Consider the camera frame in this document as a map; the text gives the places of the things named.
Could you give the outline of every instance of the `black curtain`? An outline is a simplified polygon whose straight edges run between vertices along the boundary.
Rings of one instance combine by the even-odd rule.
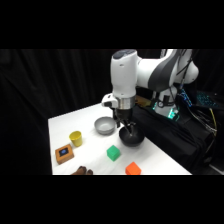
[[[1,174],[51,174],[48,119],[99,103],[119,49],[0,49]],[[159,58],[161,49],[137,49]],[[195,59],[200,88],[224,93],[222,49]]]

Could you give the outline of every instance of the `wooden block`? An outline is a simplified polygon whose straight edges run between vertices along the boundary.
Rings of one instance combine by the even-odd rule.
[[[59,165],[75,157],[71,145],[66,145],[55,150],[55,155]]]

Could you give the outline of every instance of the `green cube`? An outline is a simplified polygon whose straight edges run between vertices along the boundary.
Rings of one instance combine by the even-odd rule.
[[[112,160],[115,161],[119,156],[121,155],[121,152],[118,148],[116,148],[114,145],[111,146],[107,150],[107,156]]]

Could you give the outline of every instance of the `table surface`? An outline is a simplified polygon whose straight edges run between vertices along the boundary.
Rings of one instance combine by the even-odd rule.
[[[98,118],[112,117],[112,111],[100,104],[69,114],[49,119],[49,134],[53,175],[71,175],[80,166],[92,169],[94,175],[126,175],[125,168],[135,162],[142,170],[142,175],[191,175],[161,149],[145,138],[135,148],[122,144],[117,129],[110,136],[98,134],[94,123]],[[69,139],[74,131],[82,132],[83,145],[75,147]],[[59,165],[55,150],[70,144],[75,157]],[[112,145],[121,151],[115,161],[107,157],[107,149]]]

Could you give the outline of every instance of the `metal bowl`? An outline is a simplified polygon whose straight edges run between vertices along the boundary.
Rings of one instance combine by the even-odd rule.
[[[115,130],[116,123],[111,117],[102,117],[95,122],[95,128],[101,135],[112,134]]]

